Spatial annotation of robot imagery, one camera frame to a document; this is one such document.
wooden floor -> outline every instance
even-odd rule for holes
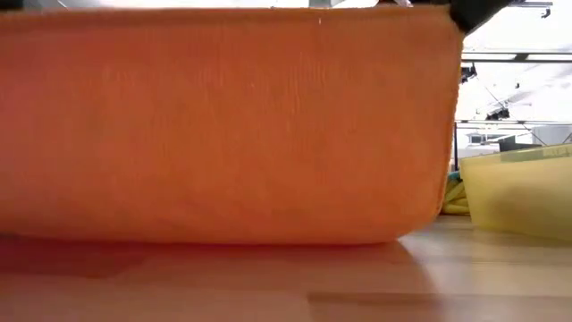
[[[0,321],[572,321],[572,244],[442,217],[342,248],[0,241]]]

yellow container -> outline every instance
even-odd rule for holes
[[[572,241],[572,144],[461,160],[473,223]]]

plastic tub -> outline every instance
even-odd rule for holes
[[[2,15],[0,232],[393,240],[439,212],[462,38],[447,6]]]
[[[473,223],[572,241],[572,144],[461,160]]]

